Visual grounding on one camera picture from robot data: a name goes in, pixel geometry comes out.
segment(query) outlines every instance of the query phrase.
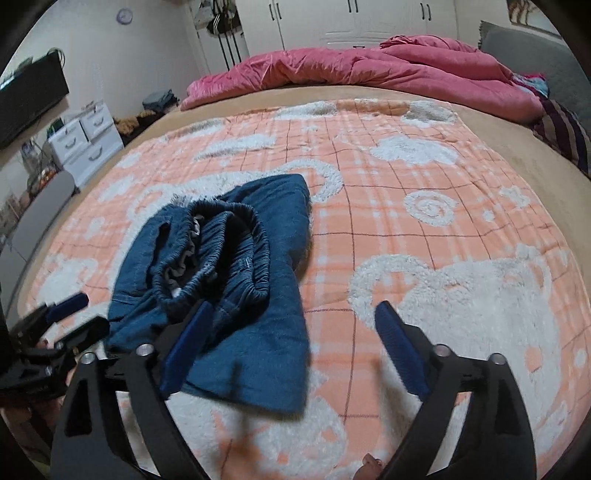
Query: striped pillow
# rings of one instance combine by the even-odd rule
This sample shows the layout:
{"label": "striped pillow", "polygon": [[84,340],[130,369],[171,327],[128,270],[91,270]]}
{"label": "striped pillow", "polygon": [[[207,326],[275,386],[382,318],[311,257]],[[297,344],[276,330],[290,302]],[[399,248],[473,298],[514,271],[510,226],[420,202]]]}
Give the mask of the striped pillow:
{"label": "striped pillow", "polygon": [[591,178],[591,141],[577,116],[554,100],[542,100],[542,105],[545,114],[533,126],[534,135]]}

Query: television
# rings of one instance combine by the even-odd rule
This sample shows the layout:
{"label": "television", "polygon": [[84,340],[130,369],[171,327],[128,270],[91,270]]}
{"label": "television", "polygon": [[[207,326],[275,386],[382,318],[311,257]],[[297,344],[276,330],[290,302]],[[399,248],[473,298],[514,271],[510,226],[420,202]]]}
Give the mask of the television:
{"label": "television", "polygon": [[0,84],[0,148],[5,148],[68,93],[56,51],[17,70]]}

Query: folded clothes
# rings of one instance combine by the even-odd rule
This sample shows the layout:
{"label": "folded clothes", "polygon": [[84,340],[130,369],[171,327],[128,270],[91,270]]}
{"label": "folded clothes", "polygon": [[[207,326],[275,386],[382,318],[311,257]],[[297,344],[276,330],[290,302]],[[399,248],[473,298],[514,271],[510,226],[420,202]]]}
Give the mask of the folded clothes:
{"label": "folded clothes", "polygon": [[309,342],[294,270],[308,243],[309,200],[295,174],[161,209],[121,265],[108,351],[154,342],[205,299],[215,306],[213,331],[183,390],[301,412]]}

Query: metal screw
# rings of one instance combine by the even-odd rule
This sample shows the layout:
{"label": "metal screw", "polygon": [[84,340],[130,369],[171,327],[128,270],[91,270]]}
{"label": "metal screw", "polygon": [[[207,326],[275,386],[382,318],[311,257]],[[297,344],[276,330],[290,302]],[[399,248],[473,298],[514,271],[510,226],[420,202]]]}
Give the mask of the metal screw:
{"label": "metal screw", "polygon": [[493,353],[488,359],[497,365],[505,365],[507,363],[505,356],[500,353]]}
{"label": "metal screw", "polygon": [[96,360],[96,355],[92,352],[87,352],[80,358],[80,362],[89,365]]}
{"label": "metal screw", "polygon": [[154,351],[154,345],[150,343],[144,343],[135,349],[135,353],[139,356],[148,356],[151,355]]}
{"label": "metal screw", "polygon": [[438,343],[436,346],[434,346],[433,351],[437,356],[450,356],[452,352],[447,345],[443,345],[442,343]]}

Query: gray pillow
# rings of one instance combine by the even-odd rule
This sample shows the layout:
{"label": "gray pillow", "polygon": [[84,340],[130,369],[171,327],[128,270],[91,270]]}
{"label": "gray pillow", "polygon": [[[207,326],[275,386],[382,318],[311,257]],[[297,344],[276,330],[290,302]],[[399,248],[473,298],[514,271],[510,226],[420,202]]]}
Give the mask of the gray pillow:
{"label": "gray pillow", "polygon": [[573,111],[584,129],[591,132],[591,83],[566,45],[481,22],[480,49],[515,73],[543,73],[550,98]]}

